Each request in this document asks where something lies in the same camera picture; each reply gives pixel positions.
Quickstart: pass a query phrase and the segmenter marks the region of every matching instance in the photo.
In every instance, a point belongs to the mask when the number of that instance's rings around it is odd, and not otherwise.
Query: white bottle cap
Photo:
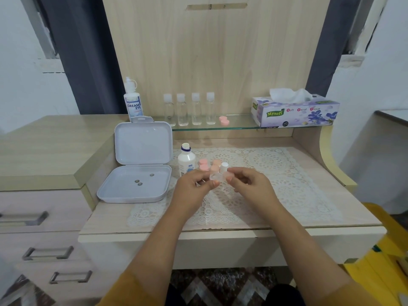
[[[173,98],[171,97],[171,93],[166,93],[163,95],[163,99],[165,103],[172,103]]]
[[[214,101],[214,92],[207,92],[207,101]]]
[[[130,79],[129,77],[126,77],[126,82],[124,83],[126,93],[132,93],[136,91],[137,84],[135,85],[135,83],[136,81]]]
[[[229,164],[227,162],[222,162],[220,166],[220,173],[225,173],[227,171],[227,168],[229,167]]]
[[[200,93],[194,92],[191,93],[191,99],[193,102],[199,102],[200,101]]]
[[[189,143],[183,143],[183,144],[181,144],[181,150],[191,151],[190,144],[189,144]]]
[[[177,93],[177,102],[186,102],[186,96],[184,93]]]

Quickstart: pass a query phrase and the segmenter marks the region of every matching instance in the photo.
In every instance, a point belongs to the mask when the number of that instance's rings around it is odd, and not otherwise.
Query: gray curtain
[[[306,84],[310,93],[326,96],[359,4],[360,0],[330,0]]]
[[[102,0],[38,0],[81,114],[127,113]]]

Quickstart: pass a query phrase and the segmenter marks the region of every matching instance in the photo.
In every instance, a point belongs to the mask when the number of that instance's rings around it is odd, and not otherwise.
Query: white lace tablecloth
[[[179,177],[177,156],[169,163],[172,174],[167,196],[156,203],[135,204],[128,218],[129,226],[150,232],[170,204],[174,186]],[[279,200],[303,225],[318,221],[329,224],[341,221],[341,212],[319,190],[285,148],[203,148],[194,149],[197,159],[221,159],[230,167],[244,166],[258,170],[271,181]],[[268,225],[246,204],[233,188],[222,183],[204,198],[200,209],[183,230],[263,228]]]

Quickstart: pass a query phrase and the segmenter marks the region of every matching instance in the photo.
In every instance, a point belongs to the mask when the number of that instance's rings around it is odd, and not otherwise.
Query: open plastic box
[[[115,168],[98,189],[106,203],[150,203],[167,193],[173,158],[173,134],[167,122],[139,116],[115,128]]]

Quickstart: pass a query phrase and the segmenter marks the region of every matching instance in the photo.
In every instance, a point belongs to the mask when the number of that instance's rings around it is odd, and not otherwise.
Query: yellow sleeve
[[[158,306],[132,273],[123,272],[96,306]]]
[[[351,282],[339,288],[326,298],[319,306],[381,306],[359,283]]]

